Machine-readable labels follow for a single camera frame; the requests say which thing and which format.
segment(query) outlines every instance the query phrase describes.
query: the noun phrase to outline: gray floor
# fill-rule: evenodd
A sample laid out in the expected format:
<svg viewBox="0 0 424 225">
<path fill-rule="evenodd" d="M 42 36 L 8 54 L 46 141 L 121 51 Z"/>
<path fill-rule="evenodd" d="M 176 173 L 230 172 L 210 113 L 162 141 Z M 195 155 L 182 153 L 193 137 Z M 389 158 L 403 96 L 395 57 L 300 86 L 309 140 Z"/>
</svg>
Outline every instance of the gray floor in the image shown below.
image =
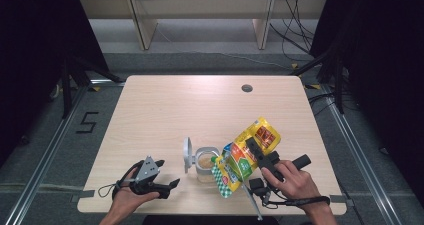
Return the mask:
<svg viewBox="0 0 424 225">
<path fill-rule="evenodd" d="M 265 50 L 258 50 L 251 21 L 248 20 L 164 20 L 159 21 L 152 46 L 140 51 L 132 21 L 92 20 L 99 44 L 105 53 L 111 71 L 121 77 L 132 74 L 280 74 L 291 72 L 291 65 L 302 65 L 311 59 L 296 47 L 284 43 L 270 30 Z M 280 31 L 281 21 L 272 24 Z M 313 31 L 316 21 L 304 21 Z M 301 43 L 299 36 L 290 37 Z M 316 84 L 319 67 L 303 74 L 305 85 Z M 101 78 L 90 74 L 93 79 Z M 103 135 L 107 129 L 116 102 L 122 91 L 120 86 L 101 86 L 97 92 L 84 93 L 70 120 L 63 141 L 53 154 L 53 160 L 43 176 L 34 200 L 22 224 L 97 224 L 104 214 L 82 214 L 76 209 L 75 196 L 83 189 L 94 162 Z M 323 93 L 319 89 L 305 90 L 308 97 Z M 62 100 L 59 96 L 46 105 L 37 122 L 28 132 L 31 142 L 17 147 L 0 169 L 0 222 L 6 221 L 8 212 L 16 204 L 23 188 L 30 181 L 44 151 L 49 146 L 61 120 Z M 344 96 L 344 118 L 349 122 L 367 161 L 378 182 L 393 204 L 403 224 L 421 224 L 424 211 L 402 179 L 390 156 L 378 150 L 380 142 L 368 125 L 355 101 Z M 386 224 L 384 212 L 372 193 L 363 172 L 346 142 L 326 99 L 312 105 L 318 127 L 329 154 L 334 172 L 355 204 L 345 215 L 338 216 L 340 224 Z M 93 133 L 77 134 L 87 127 L 80 122 L 86 112 L 95 111 Z M 277 218 L 280 224 L 301 224 L 305 216 Z M 141 224 L 142 215 L 133 215 L 124 224 Z"/>
</svg>

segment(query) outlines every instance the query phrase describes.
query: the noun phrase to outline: snack bag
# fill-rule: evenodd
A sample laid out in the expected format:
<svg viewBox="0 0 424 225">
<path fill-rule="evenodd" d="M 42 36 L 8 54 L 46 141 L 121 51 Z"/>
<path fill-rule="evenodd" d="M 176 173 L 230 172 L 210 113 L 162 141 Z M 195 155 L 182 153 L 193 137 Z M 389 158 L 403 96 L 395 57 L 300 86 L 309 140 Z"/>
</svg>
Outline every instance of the snack bag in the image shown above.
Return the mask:
<svg viewBox="0 0 424 225">
<path fill-rule="evenodd" d="M 256 140 L 265 155 L 272 152 L 281 141 L 280 134 L 265 118 L 259 117 L 232 143 L 226 145 L 222 154 L 215 159 L 216 174 L 214 173 L 220 193 L 224 197 L 229 196 L 228 189 L 232 192 L 237 190 L 241 182 L 245 181 L 258 167 L 255 157 L 246 145 L 246 140 L 250 137 Z"/>
</svg>

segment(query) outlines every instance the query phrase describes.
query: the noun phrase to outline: hand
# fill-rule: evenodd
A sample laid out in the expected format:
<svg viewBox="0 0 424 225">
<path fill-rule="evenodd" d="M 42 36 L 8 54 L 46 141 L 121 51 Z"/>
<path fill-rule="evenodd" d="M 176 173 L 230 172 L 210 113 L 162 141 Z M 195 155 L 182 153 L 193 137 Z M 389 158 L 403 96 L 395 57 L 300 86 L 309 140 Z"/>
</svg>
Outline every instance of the hand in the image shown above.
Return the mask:
<svg viewBox="0 0 424 225">
<path fill-rule="evenodd" d="M 299 171 L 291 161 L 279 161 L 275 168 L 283 174 L 284 182 L 278 180 L 268 169 L 262 168 L 264 178 L 281 193 L 290 199 L 313 198 L 321 194 L 311 174 Z M 337 224 L 331 208 L 325 202 L 311 203 L 299 206 L 314 224 Z"/>
<path fill-rule="evenodd" d="M 136 168 L 128 174 L 127 178 L 131 178 L 135 170 Z M 122 186 L 123 187 L 116 193 L 109 212 L 100 222 L 101 225 L 119 224 L 141 206 L 141 204 L 159 197 L 158 192 L 137 195 L 133 193 L 129 187 L 125 187 L 128 186 L 128 184 L 123 183 Z"/>
</svg>

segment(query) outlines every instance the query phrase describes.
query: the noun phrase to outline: colorful packaging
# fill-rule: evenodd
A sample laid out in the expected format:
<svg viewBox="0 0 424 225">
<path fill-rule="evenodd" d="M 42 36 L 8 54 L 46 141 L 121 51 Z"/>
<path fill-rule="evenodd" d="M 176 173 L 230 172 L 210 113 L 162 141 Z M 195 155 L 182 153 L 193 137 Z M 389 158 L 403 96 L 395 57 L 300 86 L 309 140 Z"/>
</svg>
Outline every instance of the colorful packaging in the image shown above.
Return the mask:
<svg viewBox="0 0 424 225">
<path fill-rule="evenodd" d="M 280 134 L 265 118 L 259 117 L 232 143 L 226 145 L 222 154 L 215 159 L 215 164 L 220 171 L 219 176 L 214 174 L 215 180 L 220 183 L 218 185 L 221 188 L 222 184 L 228 187 L 220 188 L 222 196 L 224 196 L 223 192 L 227 189 L 232 192 L 237 190 L 241 182 L 245 181 L 258 167 L 255 157 L 246 145 L 246 140 L 251 137 L 256 140 L 265 155 L 272 152 L 281 141 Z"/>
</svg>

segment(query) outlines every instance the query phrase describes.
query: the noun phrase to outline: black device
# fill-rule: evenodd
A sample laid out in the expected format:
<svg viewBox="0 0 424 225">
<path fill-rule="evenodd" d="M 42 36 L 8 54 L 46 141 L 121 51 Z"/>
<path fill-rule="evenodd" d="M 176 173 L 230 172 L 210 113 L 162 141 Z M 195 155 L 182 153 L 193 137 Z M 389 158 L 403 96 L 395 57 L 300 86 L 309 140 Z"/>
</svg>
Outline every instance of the black device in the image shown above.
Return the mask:
<svg viewBox="0 0 424 225">
<path fill-rule="evenodd" d="M 145 160 L 134 164 L 122 177 L 121 180 L 118 180 L 115 184 L 115 188 L 112 193 L 112 199 L 114 199 L 116 193 L 123 187 L 123 183 L 127 182 L 128 187 L 131 191 L 137 195 L 143 195 L 150 192 L 158 192 L 159 198 L 167 199 L 171 193 L 171 190 L 176 188 L 180 179 L 176 179 L 170 182 L 168 185 L 157 184 L 153 181 L 159 174 L 159 167 L 165 163 L 164 160 L 154 161 L 151 156 L 147 156 Z M 134 174 L 130 179 L 126 179 L 128 174 L 134 169 L 137 168 Z"/>
<path fill-rule="evenodd" d="M 284 176 L 281 174 L 274 165 L 280 161 L 279 155 L 277 151 L 272 151 L 270 154 L 265 155 L 261 148 L 259 147 L 256 140 L 251 137 L 246 140 L 246 145 L 249 148 L 249 151 L 255 156 L 258 167 L 259 168 L 267 168 L 274 176 L 280 180 L 284 181 Z M 303 167 L 309 165 L 311 163 L 311 160 L 309 159 L 308 155 L 304 154 L 297 159 L 292 161 L 294 166 L 300 170 Z M 277 194 L 279 190 L 275 187 L 273 187 L 269 182 L 267 182 L 267 186 L 264 185 L 264 182 L 261 178 L 255 178 L 249 180 L 249 186 L 250 186 L 250 193 L 255 194 L 256 196 L 260 197 L 262 200 L 262 206 L 267 207 L 269 204 L 273 205 L 286 205 L 286 206 L 301 206 L 309 203 L 315 203 L 315 202 L 322 202 L 325 201 L 328 204 L 330 203 L 330 199 L 326 196 L 320 196 L 320 197 L 314 197 L 314 198 L 305 198 L 305 199 L 286 199 L 283 202 L 274 202 L 269 201 L 269 198 L 271 196 L 271 191 Z"/>
</svg>

